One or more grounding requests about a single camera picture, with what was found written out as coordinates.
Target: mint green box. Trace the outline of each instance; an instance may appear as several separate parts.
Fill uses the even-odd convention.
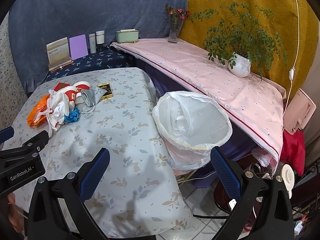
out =
[[[117,41],[119,43],[124,43],[124,42],[136,42],[138,41],[139,38],[139,31],[134,30],[123,30],[123,31],[117,31],[116,32],[117,36]]]

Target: white round object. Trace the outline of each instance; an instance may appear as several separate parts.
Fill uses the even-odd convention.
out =
[[[285,164],[281,169],[281,177],[283,178],[285,187],[288,191],[293,189],[294,186],[294,173],[290,165]]]
[[[104,34],[104,31],[98,31],[98,32],[96,32],[96,36],[97,36],[97,35],[101,35],[101,34]]]
[[[236,54],[236,57],[234,57],[234,61],[236,62],[236,65],[233,66],[232,69],[230,64],[227,63],[228,68],[233,75],[236,75],[237,77],[246,77],[247,75],[249,75],[251,67],[250,60]]]

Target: red cloth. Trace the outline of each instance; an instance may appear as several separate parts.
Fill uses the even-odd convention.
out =
[[[289,164],[298,174],[303,175],[306,147],[303,131],[297,130],[293,135],[283,131],[283,147],[280,161]]]

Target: tiled floor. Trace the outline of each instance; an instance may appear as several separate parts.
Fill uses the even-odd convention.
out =
[[[207,188],[194,188],[191,182],[180,186],[183,198],[193,214],[203,216],[227,216],[214,203],[213,191],[219,179]],[[183,231],[168,230],[156,236],[157,240],[211,240],[225,220],[193,218],[193,225]]]

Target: white bottle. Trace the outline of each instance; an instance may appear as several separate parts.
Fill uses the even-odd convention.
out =
[[[90,53],[96,53],[96,35],[89,34]]]

